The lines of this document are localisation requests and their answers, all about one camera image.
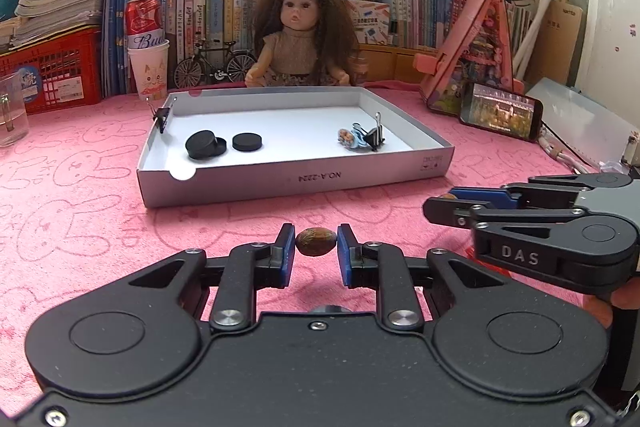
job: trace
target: brown hair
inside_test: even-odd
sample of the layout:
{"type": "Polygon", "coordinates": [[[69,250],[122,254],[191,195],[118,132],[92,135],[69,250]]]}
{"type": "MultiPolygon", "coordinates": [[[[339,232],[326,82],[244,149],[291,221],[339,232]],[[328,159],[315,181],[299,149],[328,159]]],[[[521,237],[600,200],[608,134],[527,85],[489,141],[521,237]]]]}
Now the brown hair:
{"type": "MultiPolygon", "coordinates": [[[[284,0],[262,0],[255,15],[255,53],[260,55],[267,35],[282,31],[282,3],[284,0]]],[[[344,0],[318,0],[320,17],[316,26],[314,44],[318,60],[311,80],[318,81],[322,69],[329,61],[349,73],[353,83],[350,55],[358,49],[353,21],[344,0]]]]}

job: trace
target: doll's dress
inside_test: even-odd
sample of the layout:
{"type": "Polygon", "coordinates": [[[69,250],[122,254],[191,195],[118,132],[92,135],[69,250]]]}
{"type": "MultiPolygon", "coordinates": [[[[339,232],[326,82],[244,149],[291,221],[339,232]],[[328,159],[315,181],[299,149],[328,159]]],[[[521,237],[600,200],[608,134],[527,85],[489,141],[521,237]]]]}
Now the doll's dress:
{"type": "Polygon", "coordinates": [[[264,45],[272,49],[271,66],[264,74],[266,86],[331,86],[337,84],[326,71],[320,79],[312,82],[309,75],[313,71],[318,54],[314,46],[315,29],[298,31],[284,26],[264,38],[264,45]]]}

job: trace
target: paper cup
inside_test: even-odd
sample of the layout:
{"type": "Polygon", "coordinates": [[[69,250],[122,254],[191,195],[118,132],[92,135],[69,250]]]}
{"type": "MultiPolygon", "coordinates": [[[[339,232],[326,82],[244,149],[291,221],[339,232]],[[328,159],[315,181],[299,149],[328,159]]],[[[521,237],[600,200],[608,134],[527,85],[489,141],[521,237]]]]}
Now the paper cup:
{"type": "Polygon", "coordinates": [[[169,41],[140,50],[129,49],[129,58],[140,100],[166,98],[166,64],[169,41]]]}

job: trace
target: pink blanket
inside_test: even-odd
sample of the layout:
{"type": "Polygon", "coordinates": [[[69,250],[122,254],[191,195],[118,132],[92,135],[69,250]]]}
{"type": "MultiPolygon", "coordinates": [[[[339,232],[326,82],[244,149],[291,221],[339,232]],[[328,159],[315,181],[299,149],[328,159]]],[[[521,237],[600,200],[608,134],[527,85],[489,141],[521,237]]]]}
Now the pink blanket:
{"type": "MultiPolygon", "coordinates": [[[[567,173],[535,144],[428,112],[416,92],[376,92],[456,146],[446,178],[147,211],[136,181],[152,123],[145,103],[118,96],[30,117],[30,134],[0,149],[0,407],[16,413],[38,394],[22,349],[38,315],[184,248],[226,255],[235,245],[272,241],[284,222],[298,231],[350,223],[359,240],[394,243],[406,255],[432,247],[462,253],[469,233],[430,225],[421,212],[427,197],[452,185],[499,186],[567,173]]],[[[534,284],[577,303],[569,292],[534,284]]],[[[375,297],[343,288],[335,253],[298,255],[288,289],[258,293],[259,311],[322,304],[374,311],[375,297]]]]}

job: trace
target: black phone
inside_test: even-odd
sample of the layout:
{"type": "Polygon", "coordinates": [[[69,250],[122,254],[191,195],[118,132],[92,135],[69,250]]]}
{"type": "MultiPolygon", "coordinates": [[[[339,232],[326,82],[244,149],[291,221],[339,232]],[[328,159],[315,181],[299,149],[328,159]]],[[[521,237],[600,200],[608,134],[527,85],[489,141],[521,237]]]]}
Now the black phone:
{"type": "Polygon", "coordinates": [[[468,82],[462,93],[460,121],[533,142],[540,135],[542,110],[542,102],[535,98],[468,82]]]}

